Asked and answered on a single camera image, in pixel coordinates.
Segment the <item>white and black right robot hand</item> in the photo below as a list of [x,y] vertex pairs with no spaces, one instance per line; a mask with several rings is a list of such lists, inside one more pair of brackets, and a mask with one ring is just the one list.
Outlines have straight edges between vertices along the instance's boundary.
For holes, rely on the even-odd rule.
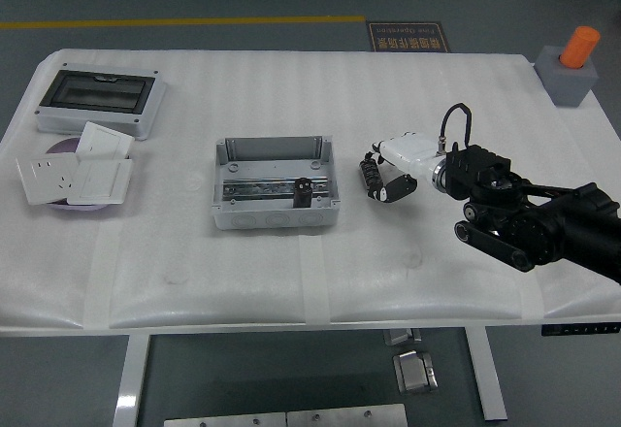
[[[379,165],[388,163],[401,175],[390,182],[382,179]],[[420,133],[402,136],[372,145],[359,163],[367,195],[381,203],[393,203],[413,193],[419,181],[426,181],[445,193],[445,156],[438,144]]]

